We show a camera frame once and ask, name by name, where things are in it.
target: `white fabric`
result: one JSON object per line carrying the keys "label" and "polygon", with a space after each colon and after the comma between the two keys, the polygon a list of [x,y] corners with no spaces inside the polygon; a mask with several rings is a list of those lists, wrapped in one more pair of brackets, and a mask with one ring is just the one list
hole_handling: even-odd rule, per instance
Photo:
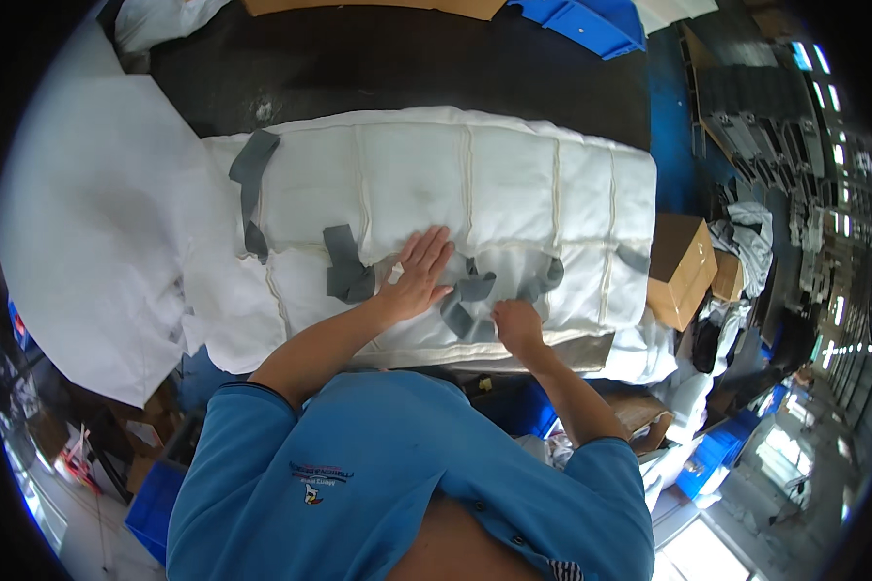
{"label": "white fabric", "polygon": [[[544,272],[549,256],[560,258],[560,286],[536,305],[550,344],[633,326],[642,316],[647,273],[614,250],[624,245],[649,254],[655,171],[647,153],[548,122],[448,107],[354,111],[267,131],[280,134],[281,144],[262,181],[258,224],[269,256],[258,302],[260,315],[286,324],[290,334],[349,308],[326,296],[323,230],[338,224],[349,224],[365,264],[393,257],[415,230],[449,226],[458,254],[442,283],[465,276],[463,256],[475,257],[480,272],[498,274],[491,296],[468,306],[476,319]],[[248,138],[203,142],[226,173]],[[238,204],[239,190],[233,184],[226,192],[229,203]],[[221,245],[258,270],[257,260],[244,255],[238,211],[232,220],[235,235]],[[377,269],[379,283],[385,271]],[[215,328],[244,331],[231,313],[195,312]],[[277,345],[242,351],[208,340],[207,350],[218,366],[246,373]],[[508,356],[500,343],[459,341],[434,307],[384,333],[353,363],[423,366]]]}
{"label": "white fabric", "polygon": [[699,320],[713,317],[721,327],[717,339],[717,357],[709,374],[698,372],[691,363],[693,335],[685,334],[676,357],[678,371],[652,389],[652,394],[674,414],[666,432],[668,440],[689,443],[704,426],[704,412],[708,405],[708,394],[714,387],[714,378],[726,371],[727,354],[730,353],[739,330],[746,326],[750,309],[751,305],[747,300],[724,303],[716,298],[702,309]]}
{"label": "white fabric", "polygon": [[[95,23],[53,65],[0,183],[0,262],[34,339],[71,381],[141,406],[185,352],[206,343],[252,371],[315,321],[326,296],[323,228],[349,223],[378,280],[414,229],[446,223],[460,253],[498,274],[484,304],[547,256],[565,276],[539,301],[546,340],[639,321],[655,168],[644,152],[548,122],[452,108],[355,111],[271,127],[282,145],[262,184],[263,266],[244,253],[239,185],[246,135],[201,141],[148,76],[126,76]],[[464,273],[457,255],[442,282]],[[437,308],[383,334],[357,365],[435,365],[509,356],[460,343]]]}
{"label": "white fabric", "polygon": [[[195,226],[220,218],[188,200],[219,200],[229,183],[151,77],[124,75],[96,22],[82,25],[33,97],[0,182],[9,294],[71,381],[141,406],[196,351],[182,285],[189,296],[219,279],[182,272]],[[198,246],[221,270],[219,249]],[[231,249],[222,257],[235,268]]]}
{"label": "white fabric", "polygon": [[[737,255],[743,263],[743,292],[760,296],[772,268],[772,212],[758,202],[737,202],[726,206],[729,220],[710,223],[714,248]],[[760,225],[760,233],[746,226]],[[732,239],[726,235],[732,225]]]}
{"label": "white fabric", "polygon": [[613,379],[633,385],[662,381],[678,369],[674,342],[675,330],[655,319],[651,308],[646,307],[638,325],[614,333],[604,369],[582,377]]}
{"label": "white fabric", "polygon": [[676,20],[698,17],[717,9],[715,0],[633,0],[633,4],[646,36]]}
{"label": "white fabric", "polygon": [[122,53],[143,53],[207,24],[230,0],[124,0],[113,35]]}

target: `floor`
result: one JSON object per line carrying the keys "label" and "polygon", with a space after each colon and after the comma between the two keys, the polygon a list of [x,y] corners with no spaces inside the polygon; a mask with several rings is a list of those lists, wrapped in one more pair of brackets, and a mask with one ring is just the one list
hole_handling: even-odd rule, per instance
{"label": "floor", "polygon": [[[764,58],[754,45],[750,58]],[[602,61],[516,6],[483,22],[382,6],[250,17],[231,3],[190,37],[155,47],[151,74],[202,137],[346,110],[453,105],[547,119],[651,151],[659,212],[710,219],[716,184],[734,175],[711,141],[703,158],[692,156],[673,26],[653,33],[645,53]],[[183,376],[186,409],[234,378],[205,350],[185,358]]]}

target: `gray fabric tie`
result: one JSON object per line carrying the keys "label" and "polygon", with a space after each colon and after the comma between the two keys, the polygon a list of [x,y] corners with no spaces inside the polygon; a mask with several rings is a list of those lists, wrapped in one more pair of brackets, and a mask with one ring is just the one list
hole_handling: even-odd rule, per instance
{"label": "gray fabric tie", "polygon": [[[472,319],[461,303],[478,302],[488,298],[498,276],[495,273],[479,276],[475,259],[467,260],[466,270],[469,278],[455,283],[452,293],[442,302],[440,307],[442,320],[460,339],[471,343],[494,342],[497,338],[494,321]],[[517,292],[517,299],[525,300],[530,304],[535,303],[540,296],[559,286],[564,274],[565,268],[561,260],[550,258],[546,273],[524,281]]]}
{"label": "gray fabric tie", "polygon": [[531,305],[535,303],[540,296],[559,286],[561,278],[565,275],[565,267],[561,260],[549,258],[549,268],[544,274],[538,274],[528,281],[524,281],[517,291],[517,299],[525,300]]}
{"label": "gray fabric tie", "polygon": [[259,262],[267,261],[267,242],[265,234],[258,228],[252,217],[258,205],[258,193],[261,191],[262,175],[267,162],[278,149],[280,135],[257,129],[245,147],[233,160],[230,167],[230,180],[243,187],[241,198],[243,212],[243,227],[245,231],[245,250],[258,256]]}
{"label": "gray fabric tie", "polygon": [[349,224],[323,230],[326,250],[333,266],[326,269],[326,296],[335,296],[347,305],[368,300],[374,294],[374,267],[359,260],[359,246]]}
{"label": "gray fabric tie", "polygon": [[475,267],[475,259],[468,259],[465,265],[469,278],[455,283],[452,293],[442,301],[439,312],[442,315],[442,320],[459,338],[472,343],[493,342],[495,340],[494,322],[476,322],[461,303],[478,302],[488,298],[498,275],[495,273],[479,275],[478,269]]}

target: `brown cardboard box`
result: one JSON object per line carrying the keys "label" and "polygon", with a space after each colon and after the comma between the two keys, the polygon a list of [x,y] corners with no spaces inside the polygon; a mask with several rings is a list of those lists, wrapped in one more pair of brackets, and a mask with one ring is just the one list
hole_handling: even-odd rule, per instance
{"label": "brown cardboard box", "polygon": [[359,5],[434,9],[479,20],[490,20],[506,2],[507,0],[243,0],[245,9],[252,16],[294,8]]}
{"label": "brown cardboard box", "polygon": [[728,302],[739,300],[743,294],[743,263],[736,255],[716,248],[714,258],[717,260],[717,274],[714,282],[710,284],[711,292]]}
{"label": "brown cardboard box", "polygon": [[651,257],[646,304],[656,319],[684,331],[717,274],[707,222],[656,214]]}
{"label": "brown cardboard box", "polygon": [[144,409],[119,401],[107,401],[107,406],[133,451],[143,457],[157,457],[181,423],[180,411],[168,382],[152,394]]}
{"label": "brown cardboard box", "polygon": [[46,408],[40,409],[26,422],[35,447],[43,458],[53,462],[68,443],[68,427]]}
{"label": "brown cardboard box", "polygon": [[615,391],[604,396],[614,415],[632,436],[649,426],[649,432],[630,441],[630,447],[637,455],[651,452],[662,443],[673,419],[672,412],[662,401],[645,391]]}
{"label": "brown cardboard box", "polygon": [[154,459],[147,459],[136,454],[133,457],[133,465],[129,468],[129,476],[126,478],[126,490],[138,494],[142,488],[142,482],[145,482],[146,476],[149,476],[149,471],[154,465]]}

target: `cardboard sheet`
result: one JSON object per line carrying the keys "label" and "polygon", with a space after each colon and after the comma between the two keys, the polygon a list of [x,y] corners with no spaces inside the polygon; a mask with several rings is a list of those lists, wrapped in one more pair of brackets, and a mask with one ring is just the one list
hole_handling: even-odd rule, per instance
{"label": "cardboard sheet", "polygon": [[358,5],[432,9],[479,20],[490,20],[505,3],[506,0],[337,0],[336,2],[327,0],[243,0],[245,9],[252,16],[295,8]]}
{"label": "cardboard sheet", "polygon": [[743,263],[739,259],[722,250],[714,250],[717,260],[717,274],[710,290],[714,296],[727,302],[739,300],[743,294]]}

